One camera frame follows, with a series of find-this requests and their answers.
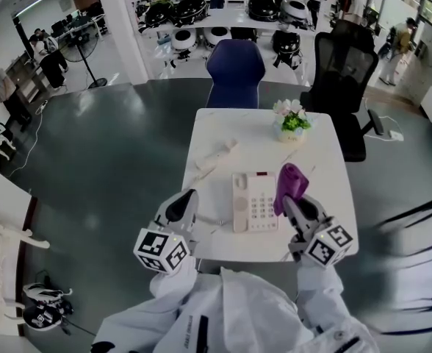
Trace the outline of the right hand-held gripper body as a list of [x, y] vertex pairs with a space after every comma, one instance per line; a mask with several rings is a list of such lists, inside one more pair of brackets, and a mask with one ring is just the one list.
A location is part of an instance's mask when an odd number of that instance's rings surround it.
[[323, 268], [337, 264], [349, 252], [353, 237], [329, 216], [320, 223], [308, 226], [289, 243], [293, 257], [307, 257]]

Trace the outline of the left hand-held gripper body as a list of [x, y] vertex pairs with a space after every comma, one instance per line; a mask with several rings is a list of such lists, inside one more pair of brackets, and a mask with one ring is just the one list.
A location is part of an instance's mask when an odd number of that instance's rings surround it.
[[194, 215], [170, 221], [163, 214], [157, 214], [147, 228], [140, 230], [133, 248], [134, 256], [149, 270], [175, 273], [183, 260], [194, 253], [194, 222]]

